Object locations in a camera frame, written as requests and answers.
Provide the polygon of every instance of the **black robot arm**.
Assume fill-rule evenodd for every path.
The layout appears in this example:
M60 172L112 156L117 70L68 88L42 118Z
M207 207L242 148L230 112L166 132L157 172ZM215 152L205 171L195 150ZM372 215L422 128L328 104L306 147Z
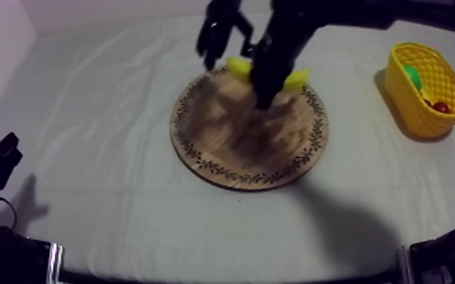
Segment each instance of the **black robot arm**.
M208 70L222 56L231 30L245 36L241 55L252 59L250 81L256 108L267 110L292 72L296 58L316 29L327 24L388 28L395 18L418 20L455 29L455 2L431 4L416 0L272 0L273 14L258 44L250 44L252 25L240 13L241 0L212 0L197 41Z

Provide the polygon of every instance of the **white tablecloth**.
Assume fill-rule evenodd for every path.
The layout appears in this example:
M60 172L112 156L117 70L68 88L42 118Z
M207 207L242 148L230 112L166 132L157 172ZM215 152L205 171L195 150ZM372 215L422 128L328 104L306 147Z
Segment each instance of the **white tablecloth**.
M268 16L249 19L258 39ZM297 184L247 194L197 178L169 139L176 98L203 72L202 22L91 26L36 42L0 100L0 139L14 131L24 154L2 192L21 233L64 245L67 269L98 276L276 282L375 273L398 245L455 227L455 128L433 143L409 138L378 87L398 42L436 45L455 69L455 32L406 22L318 30L297 65L311 68L326 106L326 151ZM225 56L241 42L234 32Z

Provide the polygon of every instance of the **wooden plate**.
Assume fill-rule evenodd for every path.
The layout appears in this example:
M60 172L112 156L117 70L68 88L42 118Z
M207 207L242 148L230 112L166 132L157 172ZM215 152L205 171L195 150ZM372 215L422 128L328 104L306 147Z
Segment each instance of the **wooden plate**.
M185 165L211 183L250 191L282 186L312 168L328 137L327 114L314 90L279 93L267 112L254 104L252 88L226 66L192 81L170 123Z

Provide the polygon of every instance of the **plastic basket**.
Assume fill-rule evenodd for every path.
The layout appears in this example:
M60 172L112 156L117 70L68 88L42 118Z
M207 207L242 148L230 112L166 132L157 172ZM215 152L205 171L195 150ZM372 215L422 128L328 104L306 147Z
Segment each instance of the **plastic basket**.
M425 103L423 94L405 73L404 65L418 70L422 92L432 105L445 102L450 113L440 113ZM437 137L455 124L455 72L436 50L412 42L394 46L385 71L385 87L411 133Z

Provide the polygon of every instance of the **toy fruit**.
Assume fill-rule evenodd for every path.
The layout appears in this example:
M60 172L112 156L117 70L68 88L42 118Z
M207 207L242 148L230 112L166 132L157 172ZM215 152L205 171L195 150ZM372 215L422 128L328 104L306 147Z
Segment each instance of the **toy fruit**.
M244 60L239 57L229 57L226 60L227 68L233 76L242 82L249 82L249 74L252 69L250 61ZM283 91L299 91L307 83L307 78L310 70L302 69L294 71L287 76L284 81Z
M411 65L404 65L404 70L406 70L407 75L413 82L413 85L419 91L422 89L422 81L419 79L419 73L416 68L412 67Z
M442 101L438 101L434 104L434 110L437 110L440 113L450 113L450 108Z

